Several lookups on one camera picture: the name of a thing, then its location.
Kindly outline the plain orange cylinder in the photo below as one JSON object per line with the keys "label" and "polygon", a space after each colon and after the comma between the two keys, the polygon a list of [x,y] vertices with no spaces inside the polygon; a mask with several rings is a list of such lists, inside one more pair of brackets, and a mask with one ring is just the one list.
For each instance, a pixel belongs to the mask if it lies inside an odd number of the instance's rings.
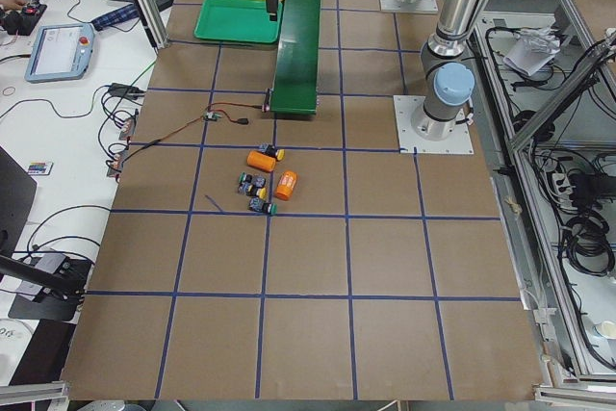
{"label": "plain orange cylinder", "polygon": [[264,172],[272,172],[276,166],[276,159],[260,151],[251,150],[246,157],[246,164]]}

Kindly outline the orange cylinder labelled 4680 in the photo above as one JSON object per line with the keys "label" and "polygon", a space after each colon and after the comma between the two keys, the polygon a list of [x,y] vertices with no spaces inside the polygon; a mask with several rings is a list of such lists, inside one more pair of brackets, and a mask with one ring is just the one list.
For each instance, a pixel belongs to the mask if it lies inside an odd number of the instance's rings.
{"label": "orange cylinder labelled 4680", "polygon": [[293,196],[297,180],[298,175],[296,172],[285,170],[280,176],[274,196],[281,200],[289,200]]}

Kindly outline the green push button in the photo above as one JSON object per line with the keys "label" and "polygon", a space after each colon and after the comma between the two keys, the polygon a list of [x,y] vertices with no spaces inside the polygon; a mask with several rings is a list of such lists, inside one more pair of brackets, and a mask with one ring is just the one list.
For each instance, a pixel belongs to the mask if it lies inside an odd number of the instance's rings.
{"label": "green push button", "polygon": [[243,172],[240,177],[239,177],[239,186],[238,186],[238,192],[239,193],[246,193],[246,191],[249,189],[249,187],[251,186],[251,181],[252,181],[252,175]]}
{"label": "green push button", "polygon": [[277,205],[259,197],[251,197],[248,202],[248,209],[252,212],[274,216],[277,214]]}

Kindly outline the yellow push button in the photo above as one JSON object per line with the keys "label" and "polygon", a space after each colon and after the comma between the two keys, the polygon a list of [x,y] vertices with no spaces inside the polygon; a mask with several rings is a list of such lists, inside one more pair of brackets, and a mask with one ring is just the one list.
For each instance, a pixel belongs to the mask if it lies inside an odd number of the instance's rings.
{"label": "yellow push button", "polygon": [[251,177],[243,183],[244,194],[265,200],[267,197],[266,180],[263,177]]}
{"label": "yellow push button", "polygon": [[258,147],[258,151],[268,157],[275,159],[277,162],[280,162],[285,157],[285,150],[282,148],[277,148],[270,143],[261,143]]}

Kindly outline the green plastic tray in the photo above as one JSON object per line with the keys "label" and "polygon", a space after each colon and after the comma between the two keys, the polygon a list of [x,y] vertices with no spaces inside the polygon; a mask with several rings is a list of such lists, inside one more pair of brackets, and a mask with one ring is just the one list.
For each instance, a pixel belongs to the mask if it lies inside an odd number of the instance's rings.
{"label": "green plastic tray", "polygon": [[193,30],[197,39],[271,44],[278,40],[282,6],[270,20],[265,0],[204,0]]}

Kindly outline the green conveyor belt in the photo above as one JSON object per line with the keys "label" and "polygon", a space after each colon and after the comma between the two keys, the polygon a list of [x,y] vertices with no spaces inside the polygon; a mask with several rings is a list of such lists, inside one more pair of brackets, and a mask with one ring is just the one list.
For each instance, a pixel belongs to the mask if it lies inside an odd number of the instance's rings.
{"label": "green conveyor belt", "polygon": [[305,116],[317,111],[320,27],[321,0],[285,0],[266,112]]}

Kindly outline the black power adapter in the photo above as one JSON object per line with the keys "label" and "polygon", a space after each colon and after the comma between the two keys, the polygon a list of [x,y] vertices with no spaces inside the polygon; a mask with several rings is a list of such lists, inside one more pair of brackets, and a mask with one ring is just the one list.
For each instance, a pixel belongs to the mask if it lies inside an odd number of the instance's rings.
{"label": "black power adapter", "polygon": [[173,5],[174,0],[155,0],[155,3],[158,11],[163,12]]}

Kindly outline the small motor controller board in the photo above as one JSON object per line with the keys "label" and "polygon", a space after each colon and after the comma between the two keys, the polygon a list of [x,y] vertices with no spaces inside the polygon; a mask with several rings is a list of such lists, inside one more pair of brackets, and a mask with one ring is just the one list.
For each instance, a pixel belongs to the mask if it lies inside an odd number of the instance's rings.
{"label": "small motor controller board", "polygon": [[222,118],[222,115],[216,112],[207,112],[203,118],[205,121],[218,121]]}

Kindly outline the folded blue plaid umbrella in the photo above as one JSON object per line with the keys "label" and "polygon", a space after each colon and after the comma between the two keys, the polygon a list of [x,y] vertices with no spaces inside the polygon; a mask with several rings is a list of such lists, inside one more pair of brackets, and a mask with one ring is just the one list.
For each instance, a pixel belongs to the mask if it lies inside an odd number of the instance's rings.
{"label": "folded blue plaid umbrella", "polygon": [[109,27],[116,26],[116,24],[138,17],[139,11],[137,7],[134,4],[128,4],[111,12],[99,15],[90,23],[95,31],[102,31]]}

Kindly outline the near teach pendant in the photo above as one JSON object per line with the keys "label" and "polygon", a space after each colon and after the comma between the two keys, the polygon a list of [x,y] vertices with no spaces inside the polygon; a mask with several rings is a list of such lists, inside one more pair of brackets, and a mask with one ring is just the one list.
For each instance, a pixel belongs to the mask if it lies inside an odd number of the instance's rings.
{"label": "near teach pendant", "polygon": [[81,79],[93,45],[94,29],[89,23],[42,26],[24,79],[33,84]]}

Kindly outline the crumpled white paper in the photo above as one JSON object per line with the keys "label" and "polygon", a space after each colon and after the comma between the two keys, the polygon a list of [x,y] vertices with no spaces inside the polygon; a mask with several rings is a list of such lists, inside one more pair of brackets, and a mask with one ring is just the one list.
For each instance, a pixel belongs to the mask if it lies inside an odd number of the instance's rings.
{"label": "crumpled white paper", "polygon": [[522,28],[514,32],[515,45],[503,57],[509,68],[531,77],[560,52],[560,40],[551,27]]}

